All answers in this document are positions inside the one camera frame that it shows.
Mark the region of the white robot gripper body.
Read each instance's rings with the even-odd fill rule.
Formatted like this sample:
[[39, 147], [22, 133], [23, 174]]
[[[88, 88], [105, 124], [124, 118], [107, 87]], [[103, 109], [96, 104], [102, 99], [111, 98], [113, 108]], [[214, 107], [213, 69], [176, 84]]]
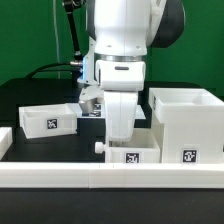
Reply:
[[110, 141], [128, 142], [133, 134], [137, 92], [104, 92], [106, 135]]

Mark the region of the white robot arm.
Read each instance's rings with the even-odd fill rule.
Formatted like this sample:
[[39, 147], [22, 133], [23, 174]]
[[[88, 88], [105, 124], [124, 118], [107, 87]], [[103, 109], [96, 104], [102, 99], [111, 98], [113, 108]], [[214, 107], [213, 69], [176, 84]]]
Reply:
[[183, 33], [182, 0], [87, 0], [87, 30], [94, 40], [93, 84], [82, 89], [83, 112], [104, 102], [106, 137], [127, 142], [144, 88], [149, 47], [167, 48]]

